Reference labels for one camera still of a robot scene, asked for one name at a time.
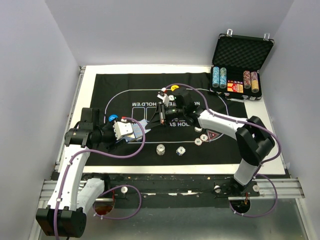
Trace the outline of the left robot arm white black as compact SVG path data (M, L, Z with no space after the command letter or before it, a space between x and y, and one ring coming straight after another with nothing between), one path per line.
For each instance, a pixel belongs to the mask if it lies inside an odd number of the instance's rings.
M132 125L112 116L100 124L100 111L83 108L80 120L64 136L63 164L55 189L45 208L38 208L35 219L47 236L79 238L83 235L87 212L95 199L107 197L111 185L107 177L89 178L79 189L83 170L93 147L105 144L115 148L133 133Z

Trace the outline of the blue yellow card box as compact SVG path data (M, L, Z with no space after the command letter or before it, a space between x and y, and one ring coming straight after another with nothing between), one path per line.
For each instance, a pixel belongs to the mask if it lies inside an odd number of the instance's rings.
M135 141L141 141L142 138L143 138L143 132L139 127L135 128L131 135L127 135L124 137L124 139L129 143L135 142Z

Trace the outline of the grey white chip top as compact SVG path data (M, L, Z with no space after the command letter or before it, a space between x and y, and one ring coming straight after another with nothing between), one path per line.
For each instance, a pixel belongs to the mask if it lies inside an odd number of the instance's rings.
M169 95L168 98L169 98L170 101L174 101L175 100L175 97L173 95Z

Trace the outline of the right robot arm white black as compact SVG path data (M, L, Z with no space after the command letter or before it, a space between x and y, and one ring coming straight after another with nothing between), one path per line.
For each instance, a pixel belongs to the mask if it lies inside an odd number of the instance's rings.
M172 93L175 105L169 105L169 97L162 89L157 97L161 100L146 125L146 129L167 126L172 120L184 120L188 125L217 131L236 140L241 162L230 181L230 191L241 196L260 168L262 161L275 147L271 132L259 117L249 119L231 117L214 112L209 107L196 105L189 88L180 87Z

